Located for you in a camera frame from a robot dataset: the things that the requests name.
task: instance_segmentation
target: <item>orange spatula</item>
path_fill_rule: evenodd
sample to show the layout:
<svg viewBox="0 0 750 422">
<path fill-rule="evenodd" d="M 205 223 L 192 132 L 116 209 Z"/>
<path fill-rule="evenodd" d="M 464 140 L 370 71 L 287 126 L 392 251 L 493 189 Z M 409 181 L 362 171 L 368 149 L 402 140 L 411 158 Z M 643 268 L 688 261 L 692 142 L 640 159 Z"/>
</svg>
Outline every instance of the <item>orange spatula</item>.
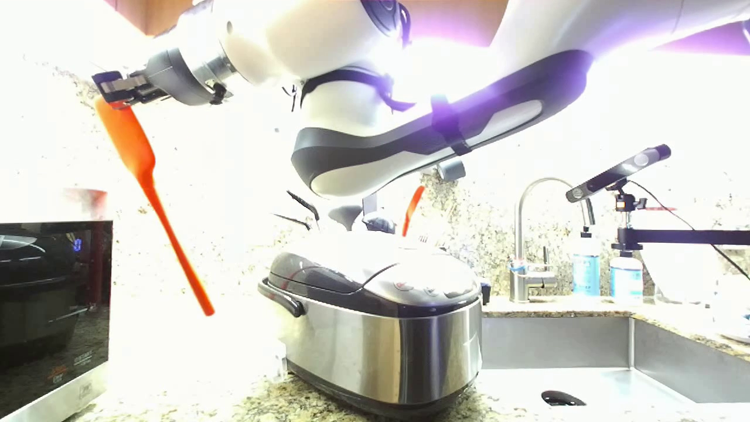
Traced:
<svg viewBox="0 0 750 422">
<path fill-rule="evenodd" d="M 414 210 L 416 210 L 416 203 L 422 202 L 422 194 L 424 194 L 424 185 L 416 185 L 414 193 L 411 193 L 411 199 L 409 199 L 407 206 L 406 206 L 401 237 L 407 234 L 407 227 L 409 227 L 409 223 L 411 223 L 411 216 L 414 216 Z"/>
<path fill-rule="evenodd" d="M 118 153 L 122 165 L 135 175 L 150 206 L 157 210 L 157 217 L 168 237 L 172 253 L 178 255 L 178 261 L 182 266 L 182 273 L 188 277 L 188 283 L 189 283 L 196 302 L 200 304 L 204 315 L 211 317 L 212 315 L 211 297 L 209 297 L 204 283 L 199 281 L 199 277 L 195 274 L 178 237 L 172 234 L 170 223 L 165 217 L 165 210 L 161 206 L 161 199 L 157 194 L 155 173 L 152 173 L 157 166 L 157 158 L 150 147 L 150 140 L 148 140 L 135 112 L 128 106 L 106 103 L 103 98 L 95 98 L 95 112 L 97 112 L 103 126 L 107 130 L 116 153 Z"/>
</svg>

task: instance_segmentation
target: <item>rice cooker handle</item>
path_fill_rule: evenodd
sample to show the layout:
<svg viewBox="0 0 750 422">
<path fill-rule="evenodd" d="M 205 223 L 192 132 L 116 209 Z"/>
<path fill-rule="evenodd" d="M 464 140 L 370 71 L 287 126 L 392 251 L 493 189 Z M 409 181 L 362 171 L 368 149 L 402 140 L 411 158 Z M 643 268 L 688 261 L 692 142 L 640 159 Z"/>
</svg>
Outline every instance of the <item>rice cooker handle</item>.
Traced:
<svg viewBox="0 0 750 422">
<path fill-rule="evenodd" d="M 266 287 L 266 281 L 260 281 L 260 283 L 258 283 L 258 290 L 260 290 L 264 297 L 279 302 L 291 317 L 297 318 L 297 317 L 304 315 L 304 304 L 301 304 L 300 301 L 294 301 L 293 295 L 286 295 L 286 294 Z"/>
<path fill-rule="evenodd" d="M 481 287 L 483 287 L 483 289 L 481 289 L 481 294 L 483 294 L 483 304 L 486 304 L 490 297 L 492 297 L 492 283 L 483 281 Z"/>
</svg>

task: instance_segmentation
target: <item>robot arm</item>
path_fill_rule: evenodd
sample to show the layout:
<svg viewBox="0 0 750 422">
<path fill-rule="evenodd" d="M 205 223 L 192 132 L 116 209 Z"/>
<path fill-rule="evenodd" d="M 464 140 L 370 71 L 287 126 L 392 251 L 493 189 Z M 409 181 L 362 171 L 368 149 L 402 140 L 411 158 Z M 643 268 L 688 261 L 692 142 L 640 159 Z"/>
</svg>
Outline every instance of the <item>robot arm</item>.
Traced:
<svg viewBox="0 0 750 422">
<path fill-rule="evenodd" d="M 750 0 L 509 0 L 492 49 L 497 80 L 459 101 L 407 108 L 377 56 L 406 47 L 397 0 L 204 0 L 143 71 L 97 73 L 107 103 L 223 103 L 223 80 L 301 86 L 293 166 L 321 196 L 365 196 L 388 181 L 542 121 L 585 86 L 590 63 L 750 15 Z"/>
</svg>

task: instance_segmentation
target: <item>faucet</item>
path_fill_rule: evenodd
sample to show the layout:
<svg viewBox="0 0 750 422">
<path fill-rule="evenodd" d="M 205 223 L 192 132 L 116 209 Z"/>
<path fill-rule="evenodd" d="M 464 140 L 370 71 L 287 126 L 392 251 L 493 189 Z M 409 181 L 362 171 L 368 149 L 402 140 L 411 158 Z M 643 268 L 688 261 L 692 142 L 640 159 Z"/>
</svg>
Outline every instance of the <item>faucet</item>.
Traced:
<svg viewBox="0 0 750 422">
<path fill-rule="evenodd" d="M 542 269 L 542 273 L 526 273 L 526 263 L 525 263 L 525 239 L 522 239 L 522 203 L 525 203 L 525 196 L 537 188 L 537 185 L 544 185 L 544 182 L 560 182 L 565 188 L 572 189 L 572 185 L 561 179 L 552 179 L 552 175 L 545 175 L 545 179 L 537 179 L 532 181 L 518 196 L 515 202 L 515 217 L 512 217 L 512 269 L 511 269 L 511 301 L 512 302 L 525 302 L 526 301 L 526 287 L 529 283 L 554 283 L 554 273 L 551 269 Z M 590 206 L 590 199 L 585 196 L 581 202 L 581 217 L 583 217 L 583 227 L 590 227 L 595 221 L 592 221 L 592 206 Z"/>
</svg>

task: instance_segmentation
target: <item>stainless steel rice cooker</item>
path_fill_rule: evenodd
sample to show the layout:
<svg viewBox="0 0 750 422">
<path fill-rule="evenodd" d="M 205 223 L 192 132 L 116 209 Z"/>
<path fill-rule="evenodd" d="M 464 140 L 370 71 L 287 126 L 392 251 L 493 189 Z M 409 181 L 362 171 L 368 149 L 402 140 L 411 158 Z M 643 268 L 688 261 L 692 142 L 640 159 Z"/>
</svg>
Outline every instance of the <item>stainless steel rice cooker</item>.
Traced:
<svg viewBox="0 0 750 422">
<path fill-rule="evenodd" d="M 311 234 L 279 253 L 258 289 L 291 317 L 287 370 L 358 411 L 434 414 L 481 370 L 486 289 L 406 237 Z"/>
</svg>

